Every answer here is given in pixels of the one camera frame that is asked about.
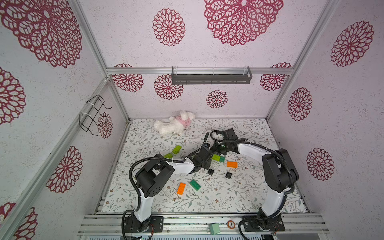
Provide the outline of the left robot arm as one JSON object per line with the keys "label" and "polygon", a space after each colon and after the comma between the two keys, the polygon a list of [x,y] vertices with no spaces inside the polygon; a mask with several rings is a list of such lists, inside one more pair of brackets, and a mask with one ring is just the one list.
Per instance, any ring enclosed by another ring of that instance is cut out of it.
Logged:
{"label": "left robot arm", "polygon": [[133,224],[138,229],[140,225],[148,225],[154,197],[169,179],[175,175],[190,175],[201,169],[210,169],[212,156],[210,144],[205,143],[181,159],[168,159],[157,154],[133,163],[129,170],[129,180],[137,192],[138,204],[134,210],[124,211],[122,226]]}

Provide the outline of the dark green lego brick bottom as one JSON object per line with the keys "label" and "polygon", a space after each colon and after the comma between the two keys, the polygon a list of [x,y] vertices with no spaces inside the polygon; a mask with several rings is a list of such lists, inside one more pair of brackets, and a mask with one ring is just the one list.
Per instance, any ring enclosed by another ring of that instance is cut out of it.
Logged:
{"label": "dark green lego brick bottom", "polygon": [[191,187],[195,190],[195,191],[199,191],[201,189],[201,185],[196,182],[195,180],[191,180],[190,181],[190,185]]}

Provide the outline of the orange lego brick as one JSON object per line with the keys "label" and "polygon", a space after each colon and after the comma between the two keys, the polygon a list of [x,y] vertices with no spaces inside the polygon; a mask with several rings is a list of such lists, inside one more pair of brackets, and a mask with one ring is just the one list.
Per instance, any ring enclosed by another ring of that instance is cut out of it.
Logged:
{"label": "orange lego brick", "polygon": [[237,162],[227,162],[227,167],[228,168],[238,168],[238,163]]}
{"label": "orange lego brick", "polygon": [[182,195],[184,194],[185,187],[186,187],[186,184],[185,184],[185,183],[180,183],[180,184],[179,184],[179,187],[178,187],[178,189],[177,189],[177,195],[182,196]]}

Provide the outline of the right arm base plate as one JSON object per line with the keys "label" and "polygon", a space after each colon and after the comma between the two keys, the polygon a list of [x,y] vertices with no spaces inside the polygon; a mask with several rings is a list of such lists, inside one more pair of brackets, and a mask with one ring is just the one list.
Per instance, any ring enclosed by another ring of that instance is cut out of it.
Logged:
{"label": "right arm base plate", "polygon": [[281,216],[268,220],[252,221],[255,218],[256,216],[243,216],[246,232],[283,232],[286,230]]}

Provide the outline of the dark wall shelf rack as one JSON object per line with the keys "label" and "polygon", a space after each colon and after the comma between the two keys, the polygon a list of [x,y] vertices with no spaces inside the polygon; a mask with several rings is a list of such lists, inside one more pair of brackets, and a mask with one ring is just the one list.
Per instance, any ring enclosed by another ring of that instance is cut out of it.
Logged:
{"label": "dark wall shelf rack", "polygon": [[171,80],[173,85],[249,85],[253,74],[249,67],[242,74],[179,74],[172,67]]}

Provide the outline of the lime lego brick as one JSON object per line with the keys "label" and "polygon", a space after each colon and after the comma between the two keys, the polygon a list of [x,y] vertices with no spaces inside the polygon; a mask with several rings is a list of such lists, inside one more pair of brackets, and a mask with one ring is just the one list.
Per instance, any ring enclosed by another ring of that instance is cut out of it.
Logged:
{"label": "lime lego brick", "polygon": [[182,147],[180,145],[176,145],[173,150],[172,150],[172,153],[174,155],[177,155],[180,151],[181,151]]}
{"label": "lime lego brick", "polygon": [[220,156],[220,155],[213,154],[213,156],[212,156],[212,160],[219,162],[220,159],[221,159],[221,156]]}
{"label": "lime lego brick", "polygon": [[173,155],[173,153],[168,153],[168,154],[164,155],[164,157],[166,159],[172,159],[174,157],[174,155]]}

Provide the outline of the orange lego brick bottom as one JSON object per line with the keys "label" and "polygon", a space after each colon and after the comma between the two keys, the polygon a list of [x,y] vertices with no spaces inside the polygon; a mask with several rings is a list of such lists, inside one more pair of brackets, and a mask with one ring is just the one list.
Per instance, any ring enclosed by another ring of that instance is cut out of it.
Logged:
{"label": "orange lego brick bottom", "polygon": [[182,195],[184,194],[185,187],[186,187],[186,184],[185,184],[185,183],[180,183],[180,184],[179,184],[179,187],[178,187],[178,189],[177,189],[177,195],[182,196]]}

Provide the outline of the round orange sticker disc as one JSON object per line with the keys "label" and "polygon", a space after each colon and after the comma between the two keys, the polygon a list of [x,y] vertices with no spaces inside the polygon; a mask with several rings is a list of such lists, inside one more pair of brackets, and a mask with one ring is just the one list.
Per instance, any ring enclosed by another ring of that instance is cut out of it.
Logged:
{"label": "round orange sticker disc", "polygon": [[234,230],[236,228],[236,223],[232,220],[229,220],[227,222],[227,227],[230,229],[230,230]]}

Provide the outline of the white plush toy pink shirt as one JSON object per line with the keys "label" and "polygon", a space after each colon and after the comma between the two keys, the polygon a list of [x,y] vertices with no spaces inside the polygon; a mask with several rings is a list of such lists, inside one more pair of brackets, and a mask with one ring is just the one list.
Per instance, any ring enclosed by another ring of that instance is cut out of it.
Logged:
{"label": "white plush toy pink shirt", "polygon": [[194,113],[182,110],[176,117],[171,116],[168,122],[156,120],[154,129],[161,135],[181,134],[191,125],[195,118]]}

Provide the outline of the green box on rail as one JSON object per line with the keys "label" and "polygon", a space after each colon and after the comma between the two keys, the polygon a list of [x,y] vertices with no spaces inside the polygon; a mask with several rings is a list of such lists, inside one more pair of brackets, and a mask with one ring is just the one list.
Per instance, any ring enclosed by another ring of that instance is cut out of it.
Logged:
{"label": "green box on rail", "polygon": [[218,223],[209,224],[209,230],[211,235],[217,235],[221,232],[220,225]]}

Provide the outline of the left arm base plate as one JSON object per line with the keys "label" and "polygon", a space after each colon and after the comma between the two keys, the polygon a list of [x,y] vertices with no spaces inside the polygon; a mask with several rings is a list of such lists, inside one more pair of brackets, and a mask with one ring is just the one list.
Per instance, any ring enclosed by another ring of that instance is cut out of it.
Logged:
{"label": "left arm base plate", "polygon": [[164,226],[164,217],[151,216],[140,222],[134,215],[125,217],[122,224],[123,233],[161,233]]}

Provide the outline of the orange lego brick right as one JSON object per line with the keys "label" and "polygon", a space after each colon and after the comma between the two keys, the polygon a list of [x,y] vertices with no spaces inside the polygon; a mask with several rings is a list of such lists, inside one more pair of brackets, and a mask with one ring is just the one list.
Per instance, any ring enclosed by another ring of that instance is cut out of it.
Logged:
{"label": "orange lego brick right", "polygon": [[237,162],[227,162],[227,167],[228,168],[238,168],[238,163]]}

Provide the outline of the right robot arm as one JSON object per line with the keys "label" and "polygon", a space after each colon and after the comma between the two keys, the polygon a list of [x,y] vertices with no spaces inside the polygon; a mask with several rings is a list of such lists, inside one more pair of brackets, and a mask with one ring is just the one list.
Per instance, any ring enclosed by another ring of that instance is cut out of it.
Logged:
{"label": "right robot arm", "polygon": [[280,215],[288,195],[295,191],[295,183],[299,180],[299,173],[288,151],[272,150],[248,139],[240,139],[234,129],[213,130],[210,137],[214,141],[211,147],[214,153],[225,155],[227,152],[234,152],[262,164],[268,192],[254,221],[268,221]]}

